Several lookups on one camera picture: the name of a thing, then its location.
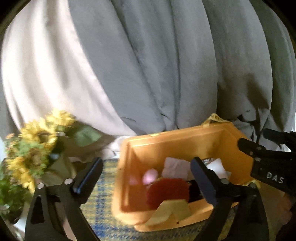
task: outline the yellow tag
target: yellow tag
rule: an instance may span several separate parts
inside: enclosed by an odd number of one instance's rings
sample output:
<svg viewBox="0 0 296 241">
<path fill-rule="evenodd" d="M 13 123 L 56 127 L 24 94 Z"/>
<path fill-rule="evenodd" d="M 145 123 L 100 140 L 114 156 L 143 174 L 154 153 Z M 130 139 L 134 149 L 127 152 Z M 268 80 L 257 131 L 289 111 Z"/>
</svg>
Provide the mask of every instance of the yellow tag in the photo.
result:
<svg viewBox="0 0 296 241">
<path fill-rule="evenodd" d="M 223 120 L 222 118 L 220 118 L 216 113 L 211 114 L 211 116 L 206 119 L 201 125 L 202 126 L 209 126 L 211 121 L 215 121 L 215 122 L 221 122 L 221 123 L 225 123 L 225 122 L 229 122 L 227 120 Z"/>
<path fill-rule="evenodd" d="M 171 214 L 173 214 L 178 221 L 188 218 L 191 215 L 191 211 L 186 200 L 178 199 L 163 201 L 145 225 L 151 226 L 163 223 Z"/>
</svg>

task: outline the black object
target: black object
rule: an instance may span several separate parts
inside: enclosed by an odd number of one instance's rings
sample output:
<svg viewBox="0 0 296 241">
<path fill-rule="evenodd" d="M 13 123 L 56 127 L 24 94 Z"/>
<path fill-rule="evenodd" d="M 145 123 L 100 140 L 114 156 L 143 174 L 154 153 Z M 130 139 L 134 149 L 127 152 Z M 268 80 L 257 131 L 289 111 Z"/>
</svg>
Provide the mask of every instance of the black object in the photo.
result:
<svg viewBox="0 0 296 241">
<path fill-rule="evenodd" d="M 17 239 L 13 236 L 4 220 L 0 216 L 0 240 L 1 241 L 17 241 Z"/>
<path fill-rule="evenodd" d="M 57 186 L 46 187 L 40 183 L 30 205 L 25 241 L 70 241 L 58 219 L 55 203 L 60 202 L 77 241 L 99 241 L 80 206 L 87 202 L 103 171 L 103 161 L 96 158 L 74 179 L 68 178 Z"/>
<path fill-rule="evenodd" d="M 198 187 L 196 180 L 187 181 L 187 183 L 189 184 L 189 201 L 188 201 L 188 203 L 203 199 L 203 196 L 200 193 L 200 188 Z"/>
<path fill-rule="evenodd" d="M 233 202 L 239 202 L 232 226 L 224 241 L 268 241 L 267 218 L 260 193 L 254 183 L 238 186 L 219 179 L 199 157 L 191 161 L 191 172 L 206 201 L 214 206 L 208 222 L 194 241 L 216 241 Z"/>
<path fill-rule="evenodd" d="M 276 241 L 295 240 L 296 237 L 296 203 L 290 209 L 292 213 L 291 220 L 278 232 Z"/>
<path fill-rule="evenodd" d="M 266 150 L 257 143 L 239 139 L 239 150 L 254 159 L 251 177 L 296 196 L 296 133 L 265 129 L 263 136 L 278 145 L 285 144 L 291 152 Z"/>
</svg>

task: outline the metal screw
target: metal screw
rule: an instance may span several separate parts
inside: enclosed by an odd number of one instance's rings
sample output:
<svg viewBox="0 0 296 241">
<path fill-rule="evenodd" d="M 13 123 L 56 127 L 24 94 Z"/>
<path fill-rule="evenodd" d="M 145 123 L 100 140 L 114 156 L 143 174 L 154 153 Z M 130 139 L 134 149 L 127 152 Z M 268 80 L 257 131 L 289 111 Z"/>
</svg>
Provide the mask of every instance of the metal screw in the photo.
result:
<svg viewBox="0 0 296 241">
<path fill-rule="evenodd" d="M 38 188 L 38 189 L 41 189 L 41 188 L 44 188 L 44 186 L 45 186 L 44 183 L 39 183 L 39 184 L 37 185 L 37 188 Z"/>
<path fill-rule="evenodd" d="M 229 184 L 229 180 L 227 178 L 222 178 L 221 182 L 226 185 Z"/>
<path fill-rule="evenodd" d="M 64 184 L 66 185 L 69 185 L 73 182 L 73 179 L 72 178 L 67 178 L 65 181 L 64 181 Z"/>
<path fill-rule="evenodd" d="M 256 186 L 255 183 L 250 183 L 250 184 L 249 184 L 249 187 L 251 187 L 251 188 L 257 188 L 257 186 Z"/>
</svg>

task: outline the flower bouquet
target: flower bouquet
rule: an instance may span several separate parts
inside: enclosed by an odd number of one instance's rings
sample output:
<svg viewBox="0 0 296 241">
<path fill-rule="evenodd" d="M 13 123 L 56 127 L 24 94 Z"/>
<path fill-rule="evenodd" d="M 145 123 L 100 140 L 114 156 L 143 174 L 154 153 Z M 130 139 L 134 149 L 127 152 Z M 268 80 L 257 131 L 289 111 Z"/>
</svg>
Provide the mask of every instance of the flower bouquet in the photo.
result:
<svg viewBox="0 0 296 241">
<path fill-rule="evenodd" d="M 46 175 L 59 176 L 52 169 L 56 162 L 62 160 L 71 166 L 68 157 L 63 155 L 66 139 L 83 147 L 96 142 L 102 135 L 70 113 L 57 109 L 39 121 L 24 124 L 19 135 L 8 135 L 6 158 L 0 168 L 0 214 L 4 219 L 15 223 L 24 203 L 34 194 L 36 183 Z M 73 168 L 70 171 L 73 177 L 75 171 Z"/>
</svg>

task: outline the storage bin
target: storage bin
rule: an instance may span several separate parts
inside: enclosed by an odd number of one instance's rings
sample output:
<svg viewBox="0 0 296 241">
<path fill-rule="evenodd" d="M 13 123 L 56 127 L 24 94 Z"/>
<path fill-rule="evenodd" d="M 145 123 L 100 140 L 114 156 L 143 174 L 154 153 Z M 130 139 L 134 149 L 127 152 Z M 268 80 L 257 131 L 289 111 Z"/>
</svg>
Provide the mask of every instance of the storage bin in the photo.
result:
<svg viewBox="0 0 296 241">
<path fill-rule="evenodd" d="M 150 210 L 146 204 L 146 186 L 142 184 L 142 176 L 151 168 L 161 174 L 166 157 L 186 161 L 195 156 L 201 159 L 213 157 L 220 158 L 225 170 L 231 172 L 231 183 L 243 185 L 252 180 L 253 159 L 239 151 L 237 141 L 241 137 L 246 138 L 228 122 L 126 139 L 118 163 L 113 215 L 142 232 L 182 227 L 207 219 L 213 206 L 202 199 L 189 203 L 192 215 L 184 220 L 177 221 L 171 215 L 164 223 L 145 225 L 155 210 Z"/>
</svg>

